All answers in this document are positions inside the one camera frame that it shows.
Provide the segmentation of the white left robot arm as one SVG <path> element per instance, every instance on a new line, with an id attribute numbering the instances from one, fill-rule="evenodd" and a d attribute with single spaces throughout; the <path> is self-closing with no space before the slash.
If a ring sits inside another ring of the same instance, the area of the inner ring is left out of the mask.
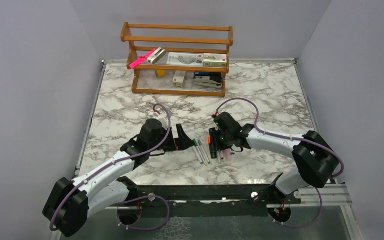
<path id="1" fill-rule="evenodd" d="M 72 180 L 59 179 L 42 210 L 51 230 L 71 237 L 88 218 L 105 208 L 117 203 L 127 206 L 135 203 L 137 191 L 117 179 L 144 164 L 154 151 L 185 151 L 195 145 L 181 124 L 176 129 L 177 138 L 167 119 L 148 119 L 139 134 L 98 168 Z"/>

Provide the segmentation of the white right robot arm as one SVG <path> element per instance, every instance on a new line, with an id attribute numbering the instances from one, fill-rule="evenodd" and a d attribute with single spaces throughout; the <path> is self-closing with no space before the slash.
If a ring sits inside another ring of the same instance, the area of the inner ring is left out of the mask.
<path id="1" fill-rule="evenodd" d="M 239 148 L 241 151 L 265 150 L 294 160 L 296 169 L 279 175 L 269 186 L 269 199 L 280 204 L 289 194 L 312 186 L 323 188 L 341 164 L 334 151 L 315 131 L 282 136 L 262 133 L 253 124 L 240 125 L 229 113 L 213 115 L 215 127 L 209 129 L 210 141 L 218 151 Z"/>

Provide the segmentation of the pink highlighter pen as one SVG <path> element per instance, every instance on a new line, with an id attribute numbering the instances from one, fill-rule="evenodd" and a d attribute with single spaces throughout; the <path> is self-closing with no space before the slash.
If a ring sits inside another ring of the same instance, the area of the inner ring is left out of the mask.
<path id="1" fill-rule="evenodd" d="M 229 160 L 232 159 L 234 153 L 233 153 L 233 151 L 231 149 L 225 149 L 225 150 L 222 151 L 221 155 L 222 155 L 221 159 L 223 161 L 229 161 Z"/>

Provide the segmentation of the green cap white marker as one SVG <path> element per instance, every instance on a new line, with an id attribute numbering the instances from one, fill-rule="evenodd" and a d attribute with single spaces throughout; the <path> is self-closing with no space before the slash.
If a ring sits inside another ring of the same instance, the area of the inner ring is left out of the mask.
<path id="1" fill-rule="evenodd" d="M 195 138 L 193 139 L 193 142 L 194 142 L 195 148 L 197 149 L 198 154 L 200 155 L 200 158 L 201 158 L 201 160 L 202 160 L 204 166 L 207 167 L 207 166 L 208 166 L 208 163 L 207 163 L 207 161 L 206 161 L 206 159 L 205 159 L 203 153 L 201 152 L 200 147 L 199 147 L 199 145 L 198 145 L 198 142 L 197 142 L 197 140 L 196 140 Z"/>

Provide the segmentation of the teal cap white marker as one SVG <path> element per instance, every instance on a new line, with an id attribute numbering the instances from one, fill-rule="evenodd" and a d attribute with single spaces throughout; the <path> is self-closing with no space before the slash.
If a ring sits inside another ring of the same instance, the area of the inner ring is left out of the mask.
<path id="1" fill-rule="evenodd" d="M 204 165 L 204 161 L 203 161 L 201 155 L 199 154 L 199 152 L 198 152 L 196 146 L 192 146 L 192 150 L 193 150 L 193 152 L 195 153 L 195 155 L 196 155 L 198 161 L 200 162 L 200 164 L 201 164 L 201 165 Z"/>

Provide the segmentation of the small white red box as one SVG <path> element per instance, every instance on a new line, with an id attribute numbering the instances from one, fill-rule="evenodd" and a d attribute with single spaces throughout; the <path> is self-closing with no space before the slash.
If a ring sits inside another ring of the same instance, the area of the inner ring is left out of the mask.
<path id="1" fill-rule="evenodd" d="M 186 78 L 186 71 L 176 71 L 173 76 L 172 83 L 175 87 L 183 88 Z"/>

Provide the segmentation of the black grey stapler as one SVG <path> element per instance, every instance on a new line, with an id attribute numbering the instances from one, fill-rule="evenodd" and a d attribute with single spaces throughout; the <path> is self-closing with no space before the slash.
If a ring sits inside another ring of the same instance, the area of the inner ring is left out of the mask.
<path id="1" fill-rule="evenodd" d="M 223 76 L 220 72 L 196 71 L 193 75 L 194 83 L 198 86 L 221 89 Z"/>

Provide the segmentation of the yellow small block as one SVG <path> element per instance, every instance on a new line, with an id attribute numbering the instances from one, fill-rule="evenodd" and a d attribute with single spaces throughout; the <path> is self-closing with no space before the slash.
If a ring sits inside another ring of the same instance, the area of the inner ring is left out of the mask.
<path id="1" fill-rule="evenodd" d="M 164 69 L 156 69 L 155 75 L 157 78 L 162 78 L 166 75 L 166 71 Z"/>

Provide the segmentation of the wooden two-tier shelf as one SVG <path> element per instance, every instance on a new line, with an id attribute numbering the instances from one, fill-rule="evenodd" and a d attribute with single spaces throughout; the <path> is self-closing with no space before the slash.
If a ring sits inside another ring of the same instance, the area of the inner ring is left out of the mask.
<path id="1" fill-rule="evenodd" d="M 132 29 L 155 29 L 155 30 L 186 30 L 186 31 L 212 31 L 227 32 L 226 39 L 217 38 L 191 38 L 174 36 L 133 36 Z M 134 71 L 134 78 L 131 91 L 134 94 L 160 94 L 180 96 L 226 96 L 226 74 L 229 72 L 230 47 L 234 43 L 234 29 L 232 26 L 190 26 L 190 25 L 161 25 L 161 24 L 132 24 L 125 22 L 120 34 L 122 42 L 129 43 L 129 56 L 127 68 Z M 225 45 L 226 49 L 200 49 L 200 48 L 175 48 L 164 47 L 165 54 L 155 63 L 148 61 L 148 58 L 156 55 L 157 48 L 151 46 L 136 46 L 135 42 L 166 43 L 166 44 L 205 44 Z M 203 57 L 204 54 L 225 54 L 226 63 L 221 67 L 212 67 L 199 61 L 197 65 L 192 64 L 192 57 Z M 142 70 L 165 70 L 165 71 L 186 71 L 186 72 L 210 72 L 221 73 L 221 92 L 202 90 L 169 90 L 169 89 L 145 89 L 138 88 L 140 73 Z"/>

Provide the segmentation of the green white staples box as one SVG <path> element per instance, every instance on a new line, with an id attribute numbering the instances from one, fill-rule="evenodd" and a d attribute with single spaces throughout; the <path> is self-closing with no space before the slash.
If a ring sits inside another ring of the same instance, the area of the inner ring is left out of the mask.
<path id="1" fill-rule="evenodd" d="M 202 64 L 204 67 L 225 68 L 228 65 L 226 54 L 205 53 Z"/>

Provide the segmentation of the black front mounting rail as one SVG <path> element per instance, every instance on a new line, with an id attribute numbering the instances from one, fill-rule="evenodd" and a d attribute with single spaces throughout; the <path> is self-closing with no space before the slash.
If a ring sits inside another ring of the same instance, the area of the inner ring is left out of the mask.
<path id="1" fill-rule="evenodd" d="M 293 193 L 274 196 L 269 184 L 240 185 L 139 185 L 130 187 L 128 200 L 116 203 L 116 214 L 122 220 L 173 217 L 267 217 L 269 209 L 298 205 L 302 201 Z"/>

